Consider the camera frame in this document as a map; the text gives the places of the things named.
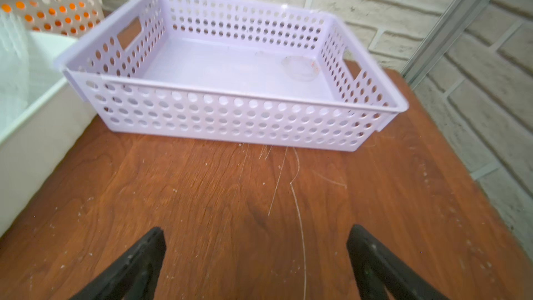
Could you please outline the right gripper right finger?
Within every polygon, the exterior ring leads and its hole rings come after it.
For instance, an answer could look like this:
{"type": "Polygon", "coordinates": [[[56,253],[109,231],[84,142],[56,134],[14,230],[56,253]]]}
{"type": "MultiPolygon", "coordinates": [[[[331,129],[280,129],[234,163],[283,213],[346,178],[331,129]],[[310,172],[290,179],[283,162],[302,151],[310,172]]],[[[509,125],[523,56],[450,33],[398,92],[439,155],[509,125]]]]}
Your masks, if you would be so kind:
{"type": "Polygon", "coordinates": [[[446,299],[359,224],[346,243],[361,299],[446,299]]]}

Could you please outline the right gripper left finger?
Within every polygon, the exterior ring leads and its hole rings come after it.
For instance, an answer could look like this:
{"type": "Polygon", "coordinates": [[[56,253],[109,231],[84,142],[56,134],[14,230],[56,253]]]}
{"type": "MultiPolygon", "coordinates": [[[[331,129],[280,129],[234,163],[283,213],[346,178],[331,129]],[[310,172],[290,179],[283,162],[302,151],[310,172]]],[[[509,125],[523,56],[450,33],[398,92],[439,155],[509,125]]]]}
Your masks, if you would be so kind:
{"type": "Polygon", "coordinates": [[[153,299],[167,250],[154,227],[72,299],[153,299]]]}

